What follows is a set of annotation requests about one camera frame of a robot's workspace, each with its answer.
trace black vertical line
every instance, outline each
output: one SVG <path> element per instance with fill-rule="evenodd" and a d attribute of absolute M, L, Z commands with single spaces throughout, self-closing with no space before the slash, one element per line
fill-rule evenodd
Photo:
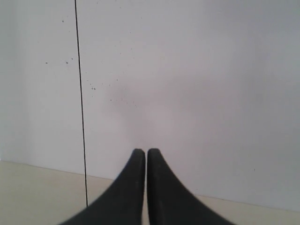
<path fill-rule="evenodd" d="M 83 138 L 85 200 L 86 200 L 86 207 L 88 207 L 88 185 L 87 185 L 87 175 L 86 175 L 85 135 L 84 135 L 84 116 L 83 116 L 83 86 L 82 86 L 82 78 L 81 78 L 81 64 L 80 64 L 78 19 L 77 19 L 77 2 L 76 2 L 76 0 L 74 0 L 74 3 L 75 3 L 75 18 L 76 18 L 76 35 L 77 35 L 77 53 L 78 53 L 79 80 L 80 80 L 80 96 L 81 96 L 81 116 L 82 116 L 82 138 Z"/>

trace floor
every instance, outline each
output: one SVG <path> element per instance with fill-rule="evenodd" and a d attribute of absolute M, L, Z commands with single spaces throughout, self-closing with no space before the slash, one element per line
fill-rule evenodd
<path fill-rule="evenodd" d="M 88 177 L 90 202 L 111 183 L 112 180 Z M 80 174 L 0 161 L 0 197 L 1 225 L 55 225 L 84 209 L 84 177 Z M 197 197 L 215 212 L 238 225 L 300 224 L 300 212 Z M 149 224 L 146 201 L 143 224 Z"/>

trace black rubber tip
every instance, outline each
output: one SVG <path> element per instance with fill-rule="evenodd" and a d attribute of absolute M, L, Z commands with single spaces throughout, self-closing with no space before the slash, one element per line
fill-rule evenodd
<path fill-rule="evenodd" d="M 232 225 L 182 185 L 159 149 L 150 149 L 147 157 L 147 198 L 151 225 Z"/>
<path fill-rule="evenodd" d="M 141 225 L 145 153 L 133 150 L 112 185 L 89 207 L 61 225 Z"/>

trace black object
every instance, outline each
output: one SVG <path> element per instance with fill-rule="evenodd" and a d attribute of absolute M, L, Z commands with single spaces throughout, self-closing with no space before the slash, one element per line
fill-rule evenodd
<path fill-rule="evenodd" d="M 181 184 L 159 149 L 150 149 L 147 159 L 147 198 L 151 225 L 232 225 L 197 200 Z"/>
<path fill-rule="evenodd" d="M 89 207 L 61 225 L 141 225 L 145 153 L 133 150 L 112 185 Z"/>

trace beige floor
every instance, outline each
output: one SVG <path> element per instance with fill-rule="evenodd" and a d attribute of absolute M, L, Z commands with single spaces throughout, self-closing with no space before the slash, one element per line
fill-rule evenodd
<path fill-rule="evenodd" d="M 88 177 L 90 202 L 112 180 Z M 298 225 L 300 212 L 198 196 L 238 225 Z M 147 219 L 144 202 L 143 223 Z M 85 207 L 83 175 L 0 161 L 0 225 L 55 225 Z"/>

